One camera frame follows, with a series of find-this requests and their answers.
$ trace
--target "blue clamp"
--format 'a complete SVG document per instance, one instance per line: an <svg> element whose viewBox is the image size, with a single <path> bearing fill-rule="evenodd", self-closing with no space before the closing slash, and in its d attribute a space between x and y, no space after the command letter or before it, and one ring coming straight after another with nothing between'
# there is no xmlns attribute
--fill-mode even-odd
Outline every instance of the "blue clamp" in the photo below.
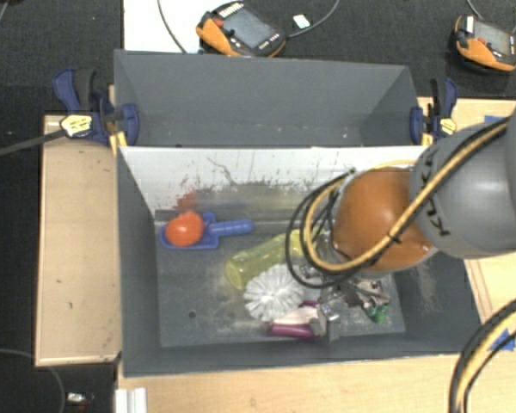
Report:
<svg viewBox="0 0 516 413"><path fill-rule="evenodd" d="M67 133L70 138L88 139L98 144L109 145L106 124L116 123L116 131L120 129L126 134L128 145L135 145L139 135L139 116L136 106L124 104L120 112L115 112L113 104L104 92L93 89L95 71L93 69L66 68L60 71L52 80L55 96L65 105L67 113L84 114L91 121L86 123L89 128L79 133Z"/></svg>
<svg viewBox="0 0 516 413"><path fill-rule="evenodd" d="M455 132L455 122L451 119L453 108L457 105L457 85L449 78L440 84L437 79L430 80L433 103L428 104L425 117L420 107L413 107L409 117L409 134L413 144L423 144L426 140L437 142Z"/></svg>

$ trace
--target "white scrub brush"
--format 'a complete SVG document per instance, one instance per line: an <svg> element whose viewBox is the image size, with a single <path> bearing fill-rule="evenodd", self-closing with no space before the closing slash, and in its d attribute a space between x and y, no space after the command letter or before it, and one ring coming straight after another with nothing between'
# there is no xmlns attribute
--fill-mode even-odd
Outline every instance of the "white scrub brush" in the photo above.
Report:
<svg viewBox="0 0 516 413"><path fill-rule="evenodd" d="M252 318L270 322L299 307L304 288L285 264L277 264L249 281L243 297Z"/></svg>

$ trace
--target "yellow cable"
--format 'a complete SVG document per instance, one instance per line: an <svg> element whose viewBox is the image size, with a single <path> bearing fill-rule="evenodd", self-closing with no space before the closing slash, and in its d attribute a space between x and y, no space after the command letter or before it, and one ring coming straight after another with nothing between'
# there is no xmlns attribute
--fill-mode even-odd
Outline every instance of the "yellow cable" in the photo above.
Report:
<svg viewBox="0 0 516 413"><path fill-rule="evenodd" d="M474 353L470 356L468 362L466 363L463 371L461 372L461 377L458 382L457 388L457 406L462 406L464 401L464 395L466 393L466 387L474 378L474 375L478 371L478 369L483 365L485 360L489 357L489 349L492 345L497 341L497 339L502 335L505 329L511 330L511 325L516 321L516 312L511 313L508 317L503 318L495 327L489 332L489 334L483 339L483 341L478 345L478 347L474 350ZM509 335L513 335L516 332L514 329Z"/></svg>
<svg viewBox="0 0 516 413"><path fill-rule="evenodd" d="M361 256L354 258L348 262L342 263L331 263L325 262L323 259L319 257L317 254L316 248L312 242L311 237L311 219L313 214L315 213L317 207L321 203L327 195L329 195L334 189L338 188L344 180L338 181L333 185L325 188L312 202L310 205L310 210L306 213L305 221L304 221L304 242L306 244L306 248L310 253L310 257L313 262L319 267L326 269L328 271L334 273L340 273L343 271L347 271L351 268L356 268L364 262L371 260L377 253L383 250L396 236L396 234L403 228L408 219L416 212L416 210L421 206L422 202L428 197L428 195L440 184L445 177L459 164L461 163L469 154L471 154L478 147L483 145L485 142L489 141L491 138L496 136L498 133L502 132L507 128L507 123L502 123L496 127L494 127L489 132L483 134L478 139L474 140L467 146L465 146L461 151L459 151L451 160L445 163L436 173L436 175L432 178L430 182L428 182L421 192L415 197L409 206L405 209L403 214L397 220L397 222L390 228L388 234L384 236L377 244L372 246L368 251L363 253Z"/></svg>

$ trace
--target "wooden table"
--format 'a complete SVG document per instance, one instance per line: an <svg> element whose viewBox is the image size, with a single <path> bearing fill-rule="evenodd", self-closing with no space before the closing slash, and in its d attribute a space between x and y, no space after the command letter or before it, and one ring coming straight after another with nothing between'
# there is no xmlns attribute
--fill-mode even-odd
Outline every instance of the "wooden table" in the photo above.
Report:
<svg viewBox="0 0 516 413"><path fill-rule="evenodd" d="M423 107L428 99L421 98ZM459 127L512 113L516 102L459 100ZM46 118L46 132L58 117ZM114 158L86 141L46 144L42 165L37 365L112 361L120 352ZM516 254L467 263L481 316L516 297ZM455 355L260 371L124 379L148 411L206 413L445 412ZM471 411L516 411L516 350L501 353Z"/></svg>

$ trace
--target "black carpet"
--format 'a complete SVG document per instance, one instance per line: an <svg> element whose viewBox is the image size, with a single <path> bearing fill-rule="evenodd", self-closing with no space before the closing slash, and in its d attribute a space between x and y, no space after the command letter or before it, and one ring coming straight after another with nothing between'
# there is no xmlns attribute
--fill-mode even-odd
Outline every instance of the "black carpet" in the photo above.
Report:
<svg viewBox="0 0 516 413"><path fill-rule="evenodd" d="M334 0L246 1L292 31L292 15L317 21ZM513 0L474 2L490 21L508 29L514 25ZM463 13L470 13L464 0L341 0L327 22L290 41L282 56L408 65L421 96L429 95L431 77L448 76L461 96L516 99L516 71L504 77L478 75L448 52L452 25ZM44 114L63 108L51 86L57 71L93 67L97 86L112 83L112 51L119 47L122 0L11 3L0 26L0 146L39 135ZM28 353L34 341L39 169L38 149L0 158L0 348ZM0 412L57 408L52 376L27 365L20 357L0 355ZM113 371L111 365L76 366L60 368L59 374L66 391L94 394L87 413L106 413Z"/></svg>

